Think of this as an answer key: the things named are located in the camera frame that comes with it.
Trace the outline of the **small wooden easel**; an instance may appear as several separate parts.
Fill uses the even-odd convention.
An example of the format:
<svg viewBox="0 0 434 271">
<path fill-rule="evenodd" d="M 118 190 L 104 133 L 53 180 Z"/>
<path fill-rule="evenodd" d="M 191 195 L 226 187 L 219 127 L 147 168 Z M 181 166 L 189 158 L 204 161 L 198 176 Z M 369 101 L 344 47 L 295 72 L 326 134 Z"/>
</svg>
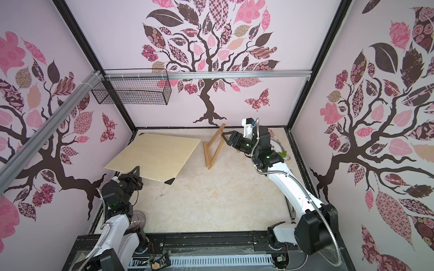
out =
<svg viewBox="0 0 434 271">
<path fill-rule="evenodd" d="M 226 143 L 222 137 L 225 127 L 226 125 L 222 124 L 222 126 L 215 132 L 211 140 L 203 143 L 205 165 L 208 170 L 210 170 L 215 164 L 223 145 Z"/>
</svg>

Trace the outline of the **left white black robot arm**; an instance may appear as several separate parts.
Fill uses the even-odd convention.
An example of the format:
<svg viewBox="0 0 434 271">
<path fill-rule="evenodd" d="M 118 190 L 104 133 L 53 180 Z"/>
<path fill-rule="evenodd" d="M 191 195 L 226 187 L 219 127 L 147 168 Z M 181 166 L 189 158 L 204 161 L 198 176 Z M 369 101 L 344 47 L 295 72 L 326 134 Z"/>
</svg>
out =
<svg viewBox="0 0 434 271">
<path fill-rule="evenodd" d="M 149 238 L 140 225 L 131 225 L 135 191 L 143 188 L 140 167 L 114 177 L 98 190 L 102 200 L 104 222 L 102 233 L 84 260 L 72 266 L 73 271 L 126 271 L 133 254 L 149 247 Z"/>
</svg>

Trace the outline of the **light wooden canvas board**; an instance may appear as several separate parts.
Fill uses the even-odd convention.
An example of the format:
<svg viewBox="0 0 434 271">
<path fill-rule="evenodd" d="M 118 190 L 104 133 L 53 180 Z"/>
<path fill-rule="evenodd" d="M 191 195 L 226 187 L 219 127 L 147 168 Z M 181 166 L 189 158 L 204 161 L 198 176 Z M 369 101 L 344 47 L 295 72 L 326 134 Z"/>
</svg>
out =
<svg viewBox="0 0 434 271">
<path fill-rule="evenodd" d="M 144 133 L 105 168 L 127 173 L 139 167 L 142 178 L 166 182 L 177 177 L 199 143 L 197 138 Z"/>
</svg>

